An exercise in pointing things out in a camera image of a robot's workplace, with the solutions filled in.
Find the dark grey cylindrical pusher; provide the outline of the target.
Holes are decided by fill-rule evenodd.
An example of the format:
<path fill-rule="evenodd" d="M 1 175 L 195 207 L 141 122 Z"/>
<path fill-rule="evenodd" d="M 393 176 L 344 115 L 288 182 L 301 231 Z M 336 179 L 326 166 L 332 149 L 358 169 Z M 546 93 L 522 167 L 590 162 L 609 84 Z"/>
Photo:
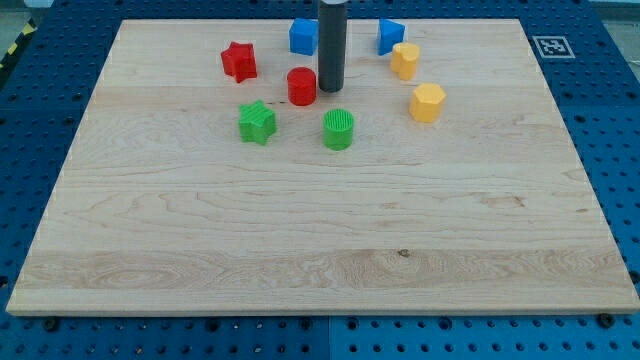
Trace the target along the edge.
<path fill-rule="evenodd" d="M 320 0 L 318 24 L 319 88 L 327 93 L 336 93 L 344 86 L 347 1 Z"/>

